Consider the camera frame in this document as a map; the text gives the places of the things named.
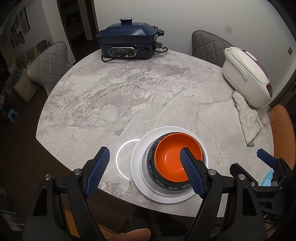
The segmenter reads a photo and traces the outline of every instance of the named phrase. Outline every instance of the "blue gripper pad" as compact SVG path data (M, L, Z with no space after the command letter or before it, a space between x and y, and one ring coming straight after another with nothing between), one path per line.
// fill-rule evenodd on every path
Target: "blue gripper pad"
M194 164L192 163L189 155L184 150L184 148L182 148L180 151L180 161L193 188L193 191L200 197L202 197L205 193L202 185L202 177L196 170Z
M96 189L102 179L102 176L106 170L106 167L110 160L110 151L108 148L105 148L98 161L91 170L89 176L86 180L86 189L85 195L89 197L92 193L96 192Z
M269 167L276 167L276 159L262 148L257 151L257 157L269 165Z

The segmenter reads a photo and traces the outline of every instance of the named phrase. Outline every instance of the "orange bowl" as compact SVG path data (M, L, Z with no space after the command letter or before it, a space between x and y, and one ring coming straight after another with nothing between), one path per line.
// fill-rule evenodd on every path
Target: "orange bowl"
M197 140L185 133L172 133L163 138L154 153L154 164L159 174L165 179L179 183L188 181L180 162L180 151L188 147L195 159L202 161L202 150Z

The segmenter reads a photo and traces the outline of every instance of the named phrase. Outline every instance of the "bolt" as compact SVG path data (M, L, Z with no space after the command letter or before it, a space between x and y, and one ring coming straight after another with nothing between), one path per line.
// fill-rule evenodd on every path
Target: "bolt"
M79 175L82 173L81 169L77 168L73 171L74 175Z
M244 174L239 174L239 179L240 180L245 180L246 179L246 176Z
M51 177L52 177L52 176L51 176L50 174L46 174L46 175L44 176L44 179L45 179L45 180L49 180L49 179L51 179Z
M210 169L210 170L208 170L208 172L212 176L216 175L216 171L214 169Z

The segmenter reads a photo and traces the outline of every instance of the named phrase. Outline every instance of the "hand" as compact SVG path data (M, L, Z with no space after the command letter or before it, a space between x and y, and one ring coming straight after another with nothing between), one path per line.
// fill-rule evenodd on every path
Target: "hand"
M128 233L117 234L108 241L148 241L150 236L149 229L136 229Z

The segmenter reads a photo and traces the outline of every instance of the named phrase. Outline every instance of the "power cord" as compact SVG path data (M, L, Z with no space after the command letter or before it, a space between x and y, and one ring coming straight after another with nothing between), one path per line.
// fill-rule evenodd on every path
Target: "power cord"
M107 63L107 62L110 62L110 61L112 61L112 60L116 60L116 59L123 58L123 57L129 55L130 53L135 53L135 52L138 52L138 51L144 51L144 50L145 50L145 51L154 52L154 53L165 53L165 52L168 51L168 48L167 48L167 47L163 47L163 48L161 48L161 49L163 49L164 51L157 51L157 50L151 50L151 49L138 49L138 50L134 50L134 51L132 51L132 52L129 52L129 53L126 53L126 54L123 54L123 55L120 55L120 56L118 56L118 57L111 58L111 59L108 59L108 60L104 60L104 57L103 57L103 55L102 55L102 61L103 61L104 63Z

